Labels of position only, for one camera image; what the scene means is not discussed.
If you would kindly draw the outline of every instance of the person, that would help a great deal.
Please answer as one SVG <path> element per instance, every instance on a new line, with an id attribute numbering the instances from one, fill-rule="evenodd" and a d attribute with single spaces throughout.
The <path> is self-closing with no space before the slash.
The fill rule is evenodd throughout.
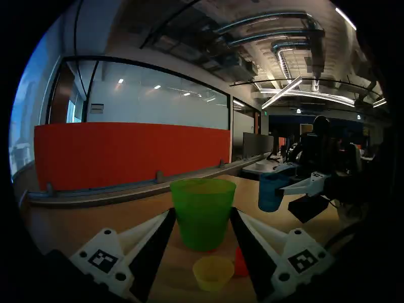
<path id="1" fill-rule="evenodd" d="M 338 147 L 336 140 L 330 136 L 330 130 L 330 120 L 317 116 L 313 122 L 313 131 L 300 136 L 300 142 L 288 157 L 289 161 L 296 162 L 301 152 L 299 164 L 324 173 L 332 171 Z"/>

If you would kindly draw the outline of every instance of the table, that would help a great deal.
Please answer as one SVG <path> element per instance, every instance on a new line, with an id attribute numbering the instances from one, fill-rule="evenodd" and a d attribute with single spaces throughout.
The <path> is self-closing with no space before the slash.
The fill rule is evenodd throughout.
<path id="1" fill-rule="evenodd" d="M 335 208 L 302 224 L 287 210 L 288 203 L 303 195 L 284 197 L 278 211 L 265 213 L 258 208 L 259 182 L 229 175 L 218 178 L 237 185 L 233 205 L 246 214 L 281 231 L 303 228 L 317 242 L 324 244 L 341 229 Z M 71 256 L 102 228 L 109 227 L 118 233 L 138 225 L 172 206 L 171 193 L 163 193 L 121 204 L 87 209 L 45 209 L 34 207 L 28 214 L 27 228 L 43 253 L 56 248 Z M 213 253 L 234 260 L 237 241 L 231 225 L 225 240 Z M 182 243 L 178 225 L 175 224 L 164 252 L 149 302 L 255 302 L 253 285 L 248 277 L 232 278 L 219 292 L 199 290 L 191 268 L 206 252 L 191 251 Z"/>
<path id="2" fill-rule="evenodd" d="M 270 169 L 265 169 L 265 170 L 259 169 L 259 168 L 257 168 L 257 163 L 258 163 L 258 164 L 266 165 L 266 166 L 268 166 Z M 256 174 L 256 175 L 261 175 L 262 173 L 270 173 L 270 172 L 273 172 L 274 170 L 273 170 L 272 168 L 273 168 L 274 166 L 278 166 L 279 164 L 280 164 L 279 162 L 276 162 L 276 161 L 274 161 L 274 160 L 266 160 L 266 159 L 263 159 L 263 160 L 261 160 L 261 161 L 255 162 L 255 163 L 253 163 L 253 164 L 251 164 L 251 165 L 248 165 L 248 166 L 243 167 L 242 171 L 243 171 L 243 172 L 246 172 L 246 173 L 252 173 L 252 174 Z"/>

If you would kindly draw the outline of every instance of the red cup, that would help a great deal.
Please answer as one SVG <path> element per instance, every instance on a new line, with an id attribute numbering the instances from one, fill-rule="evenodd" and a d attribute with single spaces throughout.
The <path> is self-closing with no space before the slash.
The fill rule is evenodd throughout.
<path id="1" fill-rule="evenodd" d="M 247 265 L 245 264 L 243 253 L 241 252 L 240 247 L 236 248 L 236 260 L 234 262 L 234 275 L 240 276 L 240 277 L 248 276 Z"/>

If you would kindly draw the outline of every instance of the yellow cup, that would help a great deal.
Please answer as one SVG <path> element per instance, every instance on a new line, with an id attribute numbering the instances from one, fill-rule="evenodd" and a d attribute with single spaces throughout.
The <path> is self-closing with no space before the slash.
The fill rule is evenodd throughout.
<path id="1" fill-rule="evenodd" d="M 196 261 L 192 267 L 192 271 L 200 289 L 218 291 L 233 276 L 234 265 L 229 259 L 209 256 Z"/>

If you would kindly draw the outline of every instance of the ceiling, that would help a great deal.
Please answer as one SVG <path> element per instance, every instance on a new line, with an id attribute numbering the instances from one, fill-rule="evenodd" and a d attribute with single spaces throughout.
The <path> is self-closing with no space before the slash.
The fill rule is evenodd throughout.
<path id="1" fill-rule="evenodd" d="M 139 41 L 144 41 L 149 33 L 155 31 L 159 25 L 189 2 L 190 0 L 129 1 L 117 28 L 138 35 Z M 279 60 L 272 50 L 274 39 L 250 42 L 238 47 L 229 46 L 228 41 L 274 30 L 302 29 L 305 25 L 301 19 L 277 18 L 257 22 L 237 27 L 219 37 L 212 35 L 212 32 L 223 25 L 246 17 L 265 12 L 287 11 L 306 12 L 324 30 L 324 37 L 321 39 L 324 70 L 316 78 L 357 85 L 320 81 L 320 92 L 358 100 L 356 105 L 359 109 L 372 110 L 371 104 L 382 98 L 382 91 L 360 50 L 356 31 L 336 12 L 335 6 L 329 0 L 201 0 L 165 24 L 162 30 L 150 40 L 147 47 L 154 47 L 188 60 L 223 78 L 223 73 L 217 72 L 217 62 L 206 57 L 211 55 L 209 47 L 213 40 L 216 42 L 224 40 L 225 43 L 221 41 L 224 44 L 221 46 L 221 52 L 236 52 L 245 61 L 252 62 L 256 66 L 257 74 L 249 81 L 285 78 Z M 293 39 L 295 38 L 287 36 L 276 40 L 293 41 Z M 291 78 L 297 76 L 313 78 L 313 68 L 310 63 L 313 61 L 311 49 L 291 47 L 282 54 Z M 226 77 L 223 79 L 227 82 L 236 82 Z M 277 80 L 261 82 L 259 86 L 283 88 L 287 84 L 286 80 Z M 305 80 L 298 89 L 311 91 L 312 81 Z M 325 101 L 314 99 L 313 102 L 323 104 Z M 386 111 L 387 107 L 378 107 L 377 110 L 381 109 Z"/>

